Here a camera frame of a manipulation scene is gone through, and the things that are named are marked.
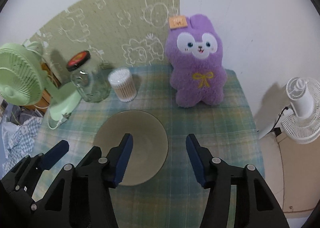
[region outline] green tablecloth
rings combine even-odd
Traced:
[[[264,175],[255,124],[240,83],[236,74],[227,70],[225,99],[219,106],[199,103],[184,109],[176,105],[176,91],[169,85],[171,66],[141,66],[130,70],[139,89],[133,101],[122,103],[111,91],[103,102],[81,101],[70,119],[56,130],[50,130],[46,120],[43,121],[33,155],[45,153],[62,139],[69,142],[70,149],[50,171],[42,174],[33,198],[42,198],[66,163],[79,163],[91,149],[100,126],[111,115],[140,109],[160,120],[168,135],[169,152],[162,169],[149,181],[133,187],[120,185],[110,189],[118,225],[126,228],[199,228],[209,190],[202,189],[196,182],[185,146],[189,133],[194,133],[213,156],[241,167],[254,164]],[[231,199],[229,218],[232,222],[235,189],[232,189]]]

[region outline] black cable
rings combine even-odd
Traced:
[[[285,108],[283,108],[283,109],[282,109],[281,113],[279,114],[279,118],[278,118],[278,120],[276,121],[275,125],[272,127],[271,131],[269,131],[268,133],[271,133],[271,132],[273,132],[273,131],[274,131],[275,126],[276,126],[276,125],[277,125],[277,123],[279,122],[279,120],[280,120],[280,117],[281,117],[282,113],[284,112],[284,110],[288,110],[288,109],[289,109],[289,107],[288,107],[288,106],[286,106]]]

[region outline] beige bowl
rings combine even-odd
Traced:
[[[129,110],[111,116],[100,127],[93,145],[99,146],[106,156],[125,133],[132,134],[133,149],[120,185],[133,186],[151,179],[161,169],[168,154],[168,138],[153,115]]]

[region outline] plush toy ear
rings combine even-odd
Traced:
[[[211,21],[205,15],[197,14],[191,16],[190,25],[193,29],[214,31]]]

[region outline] wall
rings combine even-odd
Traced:
[[[23,42],[79,0],[9,0],[0,13],[0,45]],[[282,87],[294,76],[320,80],[320,17],[310,0],[180,0],[185,15],[210,17],[257,128],[283,107]]]

